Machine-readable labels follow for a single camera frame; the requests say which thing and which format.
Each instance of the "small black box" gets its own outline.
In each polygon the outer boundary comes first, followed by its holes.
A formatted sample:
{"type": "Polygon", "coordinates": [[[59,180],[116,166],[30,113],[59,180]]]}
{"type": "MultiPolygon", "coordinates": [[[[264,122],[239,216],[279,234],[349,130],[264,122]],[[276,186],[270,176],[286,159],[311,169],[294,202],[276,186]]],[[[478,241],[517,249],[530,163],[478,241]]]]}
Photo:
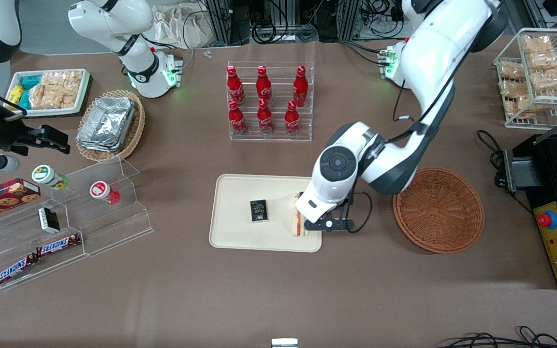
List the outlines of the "small black box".
{"type": "Polygon", "coordinates": [[[252,222],[268,221],[268,209],[265,200],[250,201],[250,215],[252,222]]]}

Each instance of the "brown table surface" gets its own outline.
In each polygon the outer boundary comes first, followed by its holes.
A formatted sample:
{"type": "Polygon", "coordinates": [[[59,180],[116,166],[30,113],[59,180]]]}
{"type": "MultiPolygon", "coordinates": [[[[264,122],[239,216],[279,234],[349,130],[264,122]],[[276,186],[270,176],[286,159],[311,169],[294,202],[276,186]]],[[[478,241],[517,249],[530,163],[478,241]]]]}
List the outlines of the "brown table surface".
{"type": "MultiPolygon", "coordinates": [[[[146,128],[129,161],[154,233],[86,258],[10,291],[0,291],[0,347],[266,347],[298,337],[302,347],[434,347],[469,332],[516,338],[524,324],[557,337],[557,290],[533,216],[493,185],[488,130],[503,148],[530,130],[502,125],[491,65],[506,42],[470,55],[455,78],[457,95],[421,165],[466,178],[484,204],[478,242],[457,255],[433,255],[398,229],[391,197],[374,194],[369,224],[356,235],[327,233],[317,253],[216,249],[208,242],[215,181],[225,173],[310,176],[328,137],[364,121],[384,136],[398,87],[339,44],[249,44],[199,50],[182,86],[142,99],[146,128]],[[312,143],[232,143],[227,134],[227,61],[314,61],[312,143]]],[[[373,43],[383,47],[389,44],[373,43]]],[[[90,100],[131,89],[113,54],[20,54],[13,71],[85,68],[90,100]]],[[[419,115],[411,92],[398,114],[419,115]]],[[[46,123],[73,137],[79,117],[46,123]]],[[[69,173],[92,162],[32,149],[17,176],[47,162],[69,173]]],[[[0,174],[0,182],[10,178],[0,174]]],[[[374,193],[367,185],[359,188],[374,193]]],[[[353,209],[356,223],[366,212],[353,209]]]]}

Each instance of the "wire rack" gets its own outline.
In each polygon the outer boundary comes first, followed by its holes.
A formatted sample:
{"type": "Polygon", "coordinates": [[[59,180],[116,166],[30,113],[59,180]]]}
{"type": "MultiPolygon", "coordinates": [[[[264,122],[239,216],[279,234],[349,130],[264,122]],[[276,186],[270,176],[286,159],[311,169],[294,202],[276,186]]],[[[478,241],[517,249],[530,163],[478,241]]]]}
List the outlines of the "wire rack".
{"type": "MultiPolygon", "coordinates": [[[[529,64],[526,64],[526,54],[524,53],[523,46],[520,44],[520,37],[522,35],[547,35],[550,37],[551,46],[557,51],[557,29],[535,29],[523,28],[517,32],[513,39],[504,47],[502,52],[493,61],[498,73],[498,82],[502,82],[501,63],[504,61],[517,62],[524,66],[524,73],[526,75],[526,84],[528,86],[528,94],[530,103],[513,115],[505,114],[504,126],[508,128],[528,128],[533,130],[551,130],[557,126],[557,90],[547,90],[537,92],[534,90],[532,83],[529,79],[533,71],[529,64]],[[515,56],[515,58],[507,58],[504,55],[515,56]],[[551,110],[537,112],[537,116],[529,119],[520,119],[519,116],[528,108],[533,105],[550,106],[551,110]]],[[[501,95],[502,105],[507,99],[501,95]]]]}

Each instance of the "cookie box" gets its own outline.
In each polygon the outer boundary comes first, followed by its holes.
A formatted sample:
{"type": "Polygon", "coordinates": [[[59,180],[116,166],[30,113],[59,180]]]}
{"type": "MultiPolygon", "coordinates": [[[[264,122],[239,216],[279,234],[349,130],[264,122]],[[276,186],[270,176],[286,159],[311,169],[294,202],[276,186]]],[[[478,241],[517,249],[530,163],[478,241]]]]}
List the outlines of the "cookie box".
{"type": "Polygon", "coordinates": [[[40,188],[16,178],[0,184],[0,212],[40,199],[40,188]]]}

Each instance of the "empty wicker basket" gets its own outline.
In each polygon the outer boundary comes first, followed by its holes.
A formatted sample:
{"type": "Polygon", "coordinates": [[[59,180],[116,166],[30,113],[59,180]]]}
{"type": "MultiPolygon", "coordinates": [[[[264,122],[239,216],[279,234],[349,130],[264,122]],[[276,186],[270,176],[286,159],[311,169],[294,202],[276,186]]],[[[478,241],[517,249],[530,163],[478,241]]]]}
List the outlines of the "empty wicker basket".
{"type": "Polygon", "coordinates": [[[440,254],[465,251],[483,231],[484,209],[461,176],[436,167],[416,171],[409,187],[394,196],[399,227],[418,246],[440,254]]]}
{"type": "MultiPolygon", "coordinates": [[[[127,90],[113,90],[111,92],[106,92],[102,94],[100,97],[126,97],[134,101],[135,103],[135,110],[134,115],[132,116],[132,122],[130,123],[130,128],[128,128],[128,134],[126,134],[126,139],[124,139],[124,146],[120,152],[106,152],[106,151],[97,151],[97,150],[90,150],[89,148],[84,148],[79,143],[77,143],[77,148],[79,148],[79,152],[83,157],[88,160],[94,161],[104,161],[106,159],[110,159],[111,157],[119,155],[121,158],[125,159],[126,157],[132,154],[132,151],[137,147],[139,144],[139,140],[141,140],[141,134],[143,133],[143,127],[146,125],[146,112],[143,109],[143,105],[141,105],[141,101],[139,97],[134,95],[132,92],[127,90]]],[[[97,101],[96,98],[94,101],[91,102],[91,105],[87,107],[85,113],[83,114],[83,118],[81,119],[81,123],[79,125],[79,130],[83,126],[87,118],[87,114],[89,114],[89,110],[97,101]]]]}

